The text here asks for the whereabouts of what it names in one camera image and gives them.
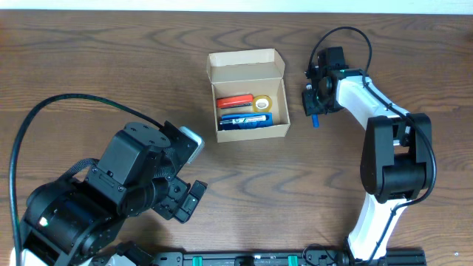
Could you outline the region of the blue marker pen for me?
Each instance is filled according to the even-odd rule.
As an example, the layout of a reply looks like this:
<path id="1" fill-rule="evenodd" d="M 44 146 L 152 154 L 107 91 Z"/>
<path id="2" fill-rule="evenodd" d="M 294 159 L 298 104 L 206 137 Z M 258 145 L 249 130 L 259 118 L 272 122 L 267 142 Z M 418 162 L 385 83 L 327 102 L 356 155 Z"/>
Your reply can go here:
<path id="1" fill-rule="evenodd" d="M 312 122 L 313 122 L 313 127 L 317 129 L 319 127 L 319 118 L 318 115 L 312 115 Z"/>

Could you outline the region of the yellow tape roll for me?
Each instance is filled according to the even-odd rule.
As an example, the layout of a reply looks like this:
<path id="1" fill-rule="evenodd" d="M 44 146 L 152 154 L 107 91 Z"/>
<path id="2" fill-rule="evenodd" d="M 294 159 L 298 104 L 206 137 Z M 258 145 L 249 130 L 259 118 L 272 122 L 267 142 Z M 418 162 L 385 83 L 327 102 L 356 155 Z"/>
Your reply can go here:
<path id="1" fill-rule="evenodd" d="M 259 95 L 253 99 L 254 112 L 269 112 L 272 108 L 272 99 L 267 95 Z"/>

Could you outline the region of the cardboard box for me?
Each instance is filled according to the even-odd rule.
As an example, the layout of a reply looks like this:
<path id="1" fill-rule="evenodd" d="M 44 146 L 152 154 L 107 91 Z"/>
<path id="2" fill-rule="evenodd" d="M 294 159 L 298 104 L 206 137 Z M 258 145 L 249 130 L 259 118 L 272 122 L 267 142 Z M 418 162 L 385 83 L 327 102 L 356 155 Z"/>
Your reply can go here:
<path id="1" fill-rule="evenodd" d="M 206 69 L 219 143 L 287 134 L 285 62 L 275 49 L 211 53 Z"/>

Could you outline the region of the red stapler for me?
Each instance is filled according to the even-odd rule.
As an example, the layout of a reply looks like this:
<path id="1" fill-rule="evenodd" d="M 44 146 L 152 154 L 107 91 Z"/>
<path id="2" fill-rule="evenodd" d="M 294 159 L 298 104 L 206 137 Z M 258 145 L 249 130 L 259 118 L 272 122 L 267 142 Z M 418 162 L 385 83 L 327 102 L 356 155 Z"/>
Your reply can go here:
<path id="1" fill-rule="evenodd" d="M 230 108 L 237 108 L 237 107 L 243 107 L 243 106 L 251 106 L 252 102 L 253 102 L 252 94 L 219 98 L 217 99 L 217 108 L 230 109 Z"/>

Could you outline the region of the blue plastic case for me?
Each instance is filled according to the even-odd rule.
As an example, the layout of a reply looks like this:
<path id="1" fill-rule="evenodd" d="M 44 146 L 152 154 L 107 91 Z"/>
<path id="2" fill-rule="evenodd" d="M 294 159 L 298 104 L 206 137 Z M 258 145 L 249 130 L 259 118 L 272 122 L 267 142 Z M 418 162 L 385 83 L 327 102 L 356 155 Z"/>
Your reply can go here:
<path id="1" fill-rule="evenodd" d="M 220 125 L 220 122 L 219 122 L 218 123 L 218 129 L 221 130 L 221 131 L 240 130 L 240 129 L 257 129 L 257 128 L 264 128 L 264 127 L 269 127 L 269 126 L 273 125 L 273 115 L 271 113 L 267 113 L 267 112 L 254 112 L 254 113 L 223 115 L 221 117 L 221 120 L 227 120 L 227 119 L 238 118 L 238 117 L 253 117 L 253 116 L 257 116 L 257 115 L 265 115 L 267 120 L 264 121 L 264 122 L 246 123 L 246 124 L 239 124 L 239 125 L 231 125 L 231 124 Z"/>

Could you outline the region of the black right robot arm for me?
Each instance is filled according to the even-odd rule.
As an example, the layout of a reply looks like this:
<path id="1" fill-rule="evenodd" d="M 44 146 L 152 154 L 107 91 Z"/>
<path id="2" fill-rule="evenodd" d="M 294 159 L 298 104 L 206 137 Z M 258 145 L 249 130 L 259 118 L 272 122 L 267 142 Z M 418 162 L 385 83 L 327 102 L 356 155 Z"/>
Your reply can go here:
<path id="1" fill-rule="evenodd" d="M 360 177 L 366 195 L 339 263 L 382 265 L 400 216 L 435 184 L 431 120 L 397 106 L 364 70 L 349 68 L 342 47 L 325 48 L 316 57 L 302 92 L 305 114 L 315 120 L 345 109 L 365 131 Z"/>

